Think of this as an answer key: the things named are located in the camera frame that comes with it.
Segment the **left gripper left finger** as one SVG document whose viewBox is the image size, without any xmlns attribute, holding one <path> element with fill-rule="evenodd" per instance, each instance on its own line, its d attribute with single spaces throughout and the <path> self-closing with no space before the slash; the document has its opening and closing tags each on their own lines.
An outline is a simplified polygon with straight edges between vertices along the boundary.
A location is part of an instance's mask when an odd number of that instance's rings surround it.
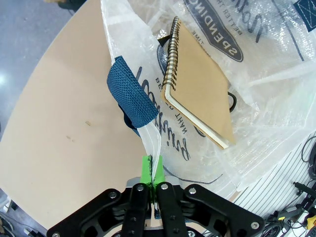
<svg viewBox="0 0 316 237">
<path fill-rule="evenodd" d="M 107 189 L 51 227 L 47 237 L 105 237 L 122 226 L 125 236 L 142 237 L 152 191 L 152 157 L 142 158 L 141 176 L 127 182 L 123 192 Z"/>
</svg>

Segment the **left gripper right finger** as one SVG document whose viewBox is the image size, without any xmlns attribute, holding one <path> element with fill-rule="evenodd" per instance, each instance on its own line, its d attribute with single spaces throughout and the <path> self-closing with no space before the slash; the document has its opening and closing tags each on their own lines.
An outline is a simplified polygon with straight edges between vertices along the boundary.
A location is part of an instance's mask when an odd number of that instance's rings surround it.
<svg viewBox="0 0 316 237">
<path fill-rule="evenodd" d="M 256 237 L 265 226 L 262 217 L 199 184 L 183 189 L 170 183 L 164 176 L 161 157 L 153 161 L 153 185 L 165 237 L 189 237 L 186 221 L 217 237 Z"/>
</svg>

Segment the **kraft spiral notebook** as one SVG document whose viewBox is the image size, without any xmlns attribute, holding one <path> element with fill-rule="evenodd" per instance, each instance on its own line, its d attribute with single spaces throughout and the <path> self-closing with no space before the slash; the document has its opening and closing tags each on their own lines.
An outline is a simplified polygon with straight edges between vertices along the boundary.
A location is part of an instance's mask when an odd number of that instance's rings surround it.
<svg viewBox="0 0 316 237">
<path fill-rule="evenodd" d="M 185 27 L 174 17 L 168 40 L 162 98 L 221 149 L 235 144 L 228 80 Z"/>
</svg>

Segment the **translucent white shopping bag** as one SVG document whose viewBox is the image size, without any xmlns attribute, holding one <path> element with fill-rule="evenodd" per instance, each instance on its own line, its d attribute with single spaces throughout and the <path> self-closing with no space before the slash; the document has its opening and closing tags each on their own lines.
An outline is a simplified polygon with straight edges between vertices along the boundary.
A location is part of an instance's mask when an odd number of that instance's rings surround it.
<svg viewBox="0 0 316 237">
<path fill-rule="evenodd" d="M 314 0 L 101 0 L 112 67 L 108 87 L 162 156 L 168 175 L 224 197 L 275 167 L 316 130 Z M 235 144 L 218 147 L 162 98 L 174 17 L 217 63 L 237 98 Z"/>
</svg>

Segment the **dark sneaker white sole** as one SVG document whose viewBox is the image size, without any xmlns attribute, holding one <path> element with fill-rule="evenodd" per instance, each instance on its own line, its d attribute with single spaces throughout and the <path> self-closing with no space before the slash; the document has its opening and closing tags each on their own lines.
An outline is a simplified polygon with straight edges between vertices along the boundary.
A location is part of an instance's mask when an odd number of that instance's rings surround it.
<svg viewBox="0 0 316 237">
<path fill-rule="evenodd" d="M 3 216 L 0 215 L 0 226 L 7 231 L 13 231 L 13 225 Z"/>
</svg>

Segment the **black handheld tool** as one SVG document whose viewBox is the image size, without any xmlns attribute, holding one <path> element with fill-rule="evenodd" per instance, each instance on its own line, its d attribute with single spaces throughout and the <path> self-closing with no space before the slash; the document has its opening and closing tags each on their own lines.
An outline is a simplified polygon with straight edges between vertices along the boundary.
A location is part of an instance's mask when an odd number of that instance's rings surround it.
<svg viewBox="0 0 316 237">
<path fill-rule="evenodd" d="M 300 191 L 307 193 L 308 195 L 312 196 L 313 198 L 316 198 L 316 191 L 312 188 L 309 188 L 308 186 L 298 183 L 298 182 L 293 182 L 293 185 Z"/>
</svg>

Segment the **yellow device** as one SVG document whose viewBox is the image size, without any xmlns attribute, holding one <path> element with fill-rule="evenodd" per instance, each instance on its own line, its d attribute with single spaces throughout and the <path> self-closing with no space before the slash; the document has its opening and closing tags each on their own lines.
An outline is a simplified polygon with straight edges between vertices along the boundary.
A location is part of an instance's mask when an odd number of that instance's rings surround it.
<svg viewBox="0 0 316 237">
<path fill-rule="evenodd" d="M 313 217 L 309 217 L 307 218 L 307 230 L 311 230 L 314 227 L 316 227 L 316 215 L 314 215 Z"/>
</svg>

